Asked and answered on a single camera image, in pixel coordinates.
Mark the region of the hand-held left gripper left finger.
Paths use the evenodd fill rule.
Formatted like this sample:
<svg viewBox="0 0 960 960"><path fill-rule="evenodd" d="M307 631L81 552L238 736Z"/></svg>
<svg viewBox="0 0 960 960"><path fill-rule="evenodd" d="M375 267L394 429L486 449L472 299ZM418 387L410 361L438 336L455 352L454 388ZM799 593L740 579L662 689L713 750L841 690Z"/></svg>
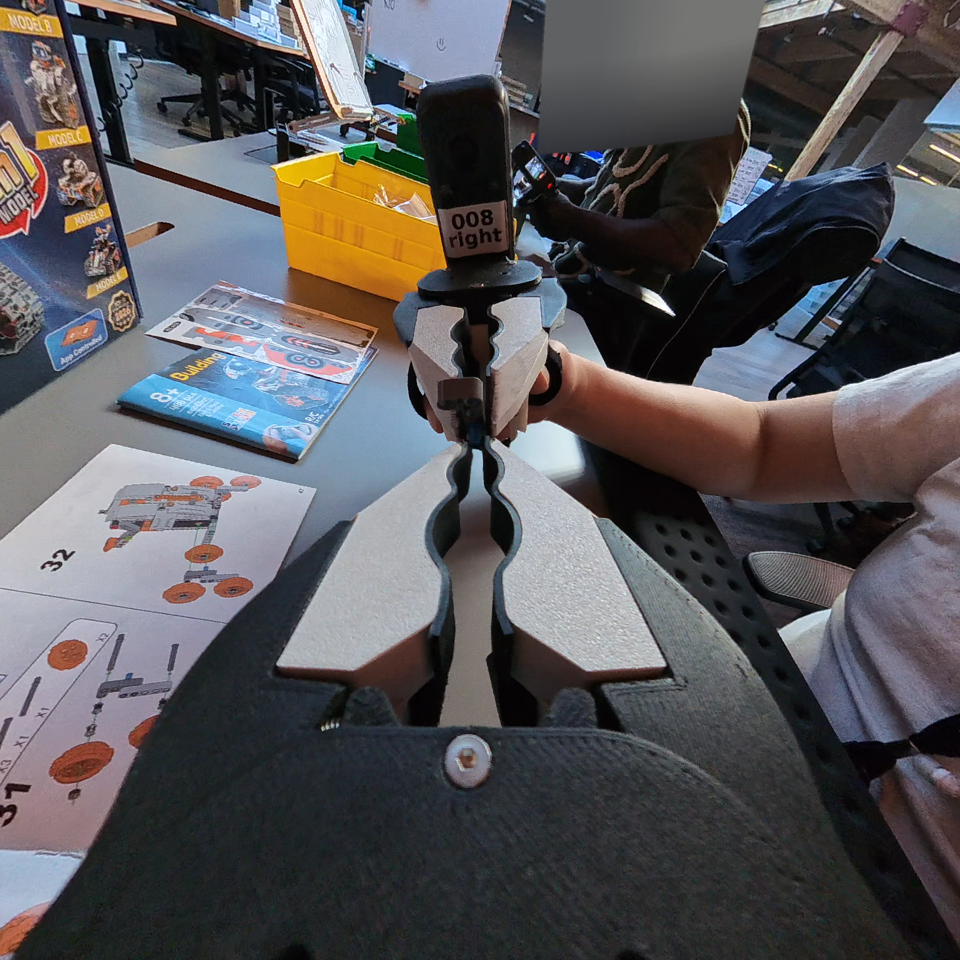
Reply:
<svg viewBox="0 0 960 960"><path fill-rule="evenodd" d="M438 722L453 650L444 557L472 450L453 443L360 511L281 653L280 675L375 687L402 722Z"/></svg>

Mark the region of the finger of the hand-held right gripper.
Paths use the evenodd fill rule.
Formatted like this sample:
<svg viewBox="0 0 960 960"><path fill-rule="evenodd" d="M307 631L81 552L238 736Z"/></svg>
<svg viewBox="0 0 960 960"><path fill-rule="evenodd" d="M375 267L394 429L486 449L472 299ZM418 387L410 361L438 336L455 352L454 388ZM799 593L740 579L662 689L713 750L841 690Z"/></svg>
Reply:
<svg viewBox="0 0 960 960"><path fill-rule="evenodd" d="M549 340L541 300L513 297L490 306L488 315L496 321L486 375L488 433L515 438L526 429L529 395L546 365Z"/></svg>
<svg viewBox="0 0 960 960"><path fill-rule="evenodd" d="M412 367L423 390L425 406L436 415L444 436L457 442L467 441L463 426L464 407L454 411L438 410L437 384L447 378L473 378L464 372L467 359L461 342L463 335L469 332L466 312L459 306L420 308L416 312L414 339L410 345Z"/></svg>

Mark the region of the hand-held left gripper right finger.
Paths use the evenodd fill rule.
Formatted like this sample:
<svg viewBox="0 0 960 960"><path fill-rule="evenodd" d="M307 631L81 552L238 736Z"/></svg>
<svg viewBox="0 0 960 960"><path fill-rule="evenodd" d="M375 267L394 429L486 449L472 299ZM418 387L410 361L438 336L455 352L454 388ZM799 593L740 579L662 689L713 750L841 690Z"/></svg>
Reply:
<svg viewBox="0 0 960 960"><path fill-rule="evenodd" d="M604 535L611 527L486 439L494 575L487 659L505 726L535 726L564 689L666 677L668 665Z"/></svg>

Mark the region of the grey office desk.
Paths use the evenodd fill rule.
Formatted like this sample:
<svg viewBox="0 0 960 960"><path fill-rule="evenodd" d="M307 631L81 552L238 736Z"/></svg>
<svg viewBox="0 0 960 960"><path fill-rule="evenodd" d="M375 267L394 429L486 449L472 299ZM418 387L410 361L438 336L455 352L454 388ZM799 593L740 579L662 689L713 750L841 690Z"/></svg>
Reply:
<svg viewBox="0 0 960 960"><path fill-rule="evenodd" d="M342 137L338 126L325 126L315 132L314 140L306 142L287 140L284 133L269 130L189 141L170 149L135 140L131 150L138 172L279 217L273 165L312 153L339 153L346 144L364 140L364 133L357 128L348 129Z"/></svg>

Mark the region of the person's right hand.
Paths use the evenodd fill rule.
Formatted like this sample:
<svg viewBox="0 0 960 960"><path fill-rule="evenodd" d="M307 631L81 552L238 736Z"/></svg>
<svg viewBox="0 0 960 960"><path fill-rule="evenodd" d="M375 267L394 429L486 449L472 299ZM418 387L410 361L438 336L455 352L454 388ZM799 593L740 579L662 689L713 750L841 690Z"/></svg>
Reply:
<svg viewBox="0 0 960 960"><path fill-rule="evenodd" d="M610 371L605 365L571 352L562 342L554 344L561 365L561 385L556 396L545 405L533 404L534 395L547 391L549 373L544 368L531 392L528 402L527 426L549 423L560 426L576 436L585 438L591 414L588 393L596 377L603 378Z"/></svg>

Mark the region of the clear plastic parts bags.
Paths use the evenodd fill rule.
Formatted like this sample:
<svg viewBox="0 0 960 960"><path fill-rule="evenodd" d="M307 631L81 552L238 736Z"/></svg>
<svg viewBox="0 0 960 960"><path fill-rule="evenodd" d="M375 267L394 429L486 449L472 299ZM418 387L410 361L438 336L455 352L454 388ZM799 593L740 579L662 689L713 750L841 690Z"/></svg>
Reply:
<svg viewBox="0 0 960 960"><path fill-rule="evenodd" d="M401 198L390 194L384 184L379 184L373 195L373 202L388 210L393 210L419 221L431 222L436 220L436 214L428 204L414 193L411 198Z"/></svg>

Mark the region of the black perforated panel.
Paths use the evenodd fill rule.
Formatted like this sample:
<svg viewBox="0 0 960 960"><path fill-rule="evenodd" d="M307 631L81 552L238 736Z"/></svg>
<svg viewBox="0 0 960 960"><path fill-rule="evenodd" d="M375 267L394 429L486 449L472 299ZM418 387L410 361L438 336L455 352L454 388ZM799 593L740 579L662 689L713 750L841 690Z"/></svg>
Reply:
<svg viewBox="0 0 960 960"><path fill-rule="evenodd" d="M766 684L841 839L869 867L892 870L896 839L700 495L590 442L582 447L609 517L718 620Z"/></svg>

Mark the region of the whiteboard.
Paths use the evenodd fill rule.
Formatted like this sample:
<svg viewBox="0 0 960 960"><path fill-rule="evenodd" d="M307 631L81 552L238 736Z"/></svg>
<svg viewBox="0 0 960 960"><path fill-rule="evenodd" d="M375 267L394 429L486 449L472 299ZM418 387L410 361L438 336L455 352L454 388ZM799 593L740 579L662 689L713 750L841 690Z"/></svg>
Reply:
<svg viewBox="0 0 960 960"><path fill-rule="evenodd" d="M372 1L369 52L427 82L496 75L509 1Z"/></svg>

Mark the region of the open white instruction booklet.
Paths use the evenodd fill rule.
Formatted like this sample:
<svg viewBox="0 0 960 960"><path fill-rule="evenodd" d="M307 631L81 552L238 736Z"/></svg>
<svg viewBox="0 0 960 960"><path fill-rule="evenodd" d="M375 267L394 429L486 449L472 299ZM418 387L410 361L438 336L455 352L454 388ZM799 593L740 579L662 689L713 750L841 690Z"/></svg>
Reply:
<svg viewBox="0 0 960 960"><path fill-rule="evenodd" d="M176 685L314 490L111 445L2 538L2 958L66 885Z"/></svg>

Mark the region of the yellow plastic bin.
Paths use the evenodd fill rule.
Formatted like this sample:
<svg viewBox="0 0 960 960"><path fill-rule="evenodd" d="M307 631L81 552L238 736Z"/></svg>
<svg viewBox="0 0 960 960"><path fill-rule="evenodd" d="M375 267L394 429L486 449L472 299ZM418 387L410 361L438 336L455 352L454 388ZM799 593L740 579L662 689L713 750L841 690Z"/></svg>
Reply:
<svg viewBox="0 0 960 960"><path fill-rule="evenodd" d="M339 152L275 164L290 267L398 302L428 272L447 264L436 219L427 221L375 202L419 196L434 213L430 186Z"/></svg>

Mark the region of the wooden easel with sheet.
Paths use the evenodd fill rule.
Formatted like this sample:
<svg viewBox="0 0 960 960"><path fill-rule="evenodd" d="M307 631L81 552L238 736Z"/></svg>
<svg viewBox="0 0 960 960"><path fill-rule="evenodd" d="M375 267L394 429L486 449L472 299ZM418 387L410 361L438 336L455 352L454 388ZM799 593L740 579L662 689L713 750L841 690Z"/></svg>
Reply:
<svg viewBox="0 0 960 960"><path fill-rule="evenodd" d="M374 108L336 1L291 1L304 49L331 110L341 120L370 121Z"/></svg>

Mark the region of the printed sticker sheet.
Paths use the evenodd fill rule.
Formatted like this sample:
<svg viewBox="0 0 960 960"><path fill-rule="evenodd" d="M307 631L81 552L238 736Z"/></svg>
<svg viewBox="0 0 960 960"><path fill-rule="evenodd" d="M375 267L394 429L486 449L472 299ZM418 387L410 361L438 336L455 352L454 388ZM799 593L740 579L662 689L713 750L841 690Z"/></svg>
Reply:
<svg viewBox="0 0 960 960"><path fill-rule="evenodd" d="M226 282L148 334L341 384L352 383L377 353L374 327Z"/></svg>

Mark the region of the blue cover manual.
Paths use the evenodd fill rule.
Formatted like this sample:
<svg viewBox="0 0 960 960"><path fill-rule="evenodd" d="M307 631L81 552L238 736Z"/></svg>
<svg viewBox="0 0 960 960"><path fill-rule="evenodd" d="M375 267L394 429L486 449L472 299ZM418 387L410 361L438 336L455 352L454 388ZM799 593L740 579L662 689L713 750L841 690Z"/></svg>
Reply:
<svg viewBox="0 0 960 960"><path fill-rule="evenodd" d="M352 387L352 382L200 350L133 384L117 403L299 460Z"/></svg>

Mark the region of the dark blue jacket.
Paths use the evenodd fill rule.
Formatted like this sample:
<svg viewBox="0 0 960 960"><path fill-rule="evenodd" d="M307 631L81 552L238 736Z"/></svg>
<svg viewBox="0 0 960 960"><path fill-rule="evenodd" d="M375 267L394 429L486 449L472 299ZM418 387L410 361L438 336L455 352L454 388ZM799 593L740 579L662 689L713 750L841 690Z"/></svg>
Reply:
<svg viewBox="0 0 960 960"><path fill-rule="evenodd" d="M767 275L840 280L879 251L895 207L890 166L837 168L782 181L716 228L706 249L734 284Z"/></svg>

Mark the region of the blue robot kit box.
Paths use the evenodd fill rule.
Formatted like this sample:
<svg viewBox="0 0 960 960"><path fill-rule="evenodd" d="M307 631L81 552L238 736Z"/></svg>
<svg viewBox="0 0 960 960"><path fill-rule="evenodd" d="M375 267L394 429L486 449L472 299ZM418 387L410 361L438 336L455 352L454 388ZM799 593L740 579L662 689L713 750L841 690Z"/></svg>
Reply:
<svg viewBox="0 0 960 960"><path fill-rule="evenodd" d="M1 410L140 320L63 2L1 3Z"/></svg>

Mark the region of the black office chair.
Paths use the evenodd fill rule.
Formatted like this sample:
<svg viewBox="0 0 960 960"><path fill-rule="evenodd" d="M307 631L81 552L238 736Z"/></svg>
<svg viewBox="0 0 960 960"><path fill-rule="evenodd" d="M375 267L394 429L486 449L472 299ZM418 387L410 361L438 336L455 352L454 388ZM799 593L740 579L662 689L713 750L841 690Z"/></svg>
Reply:
<svg viewBox="0 0 960 960"><path fill-rule="evenodd" d="M959 350L959 265L897 240L838 329L770 391L832 392Z"/></svg>

